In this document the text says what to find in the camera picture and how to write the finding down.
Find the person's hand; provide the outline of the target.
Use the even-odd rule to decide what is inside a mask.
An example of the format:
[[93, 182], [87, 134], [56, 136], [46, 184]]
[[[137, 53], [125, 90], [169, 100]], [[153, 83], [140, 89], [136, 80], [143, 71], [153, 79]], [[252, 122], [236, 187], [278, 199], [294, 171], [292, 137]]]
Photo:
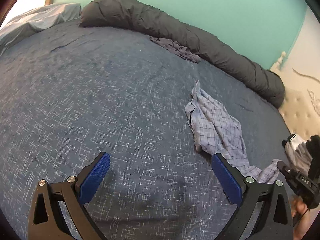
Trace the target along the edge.
[[296, 215], [301, 215], [300, 220], [293, 229], [294, 240], [300, 240], [304, 237], [318, 213], [319, 207], [309, 210], [301, 197], [294, 196], [291, 202], [291, 216], [295, 217]]

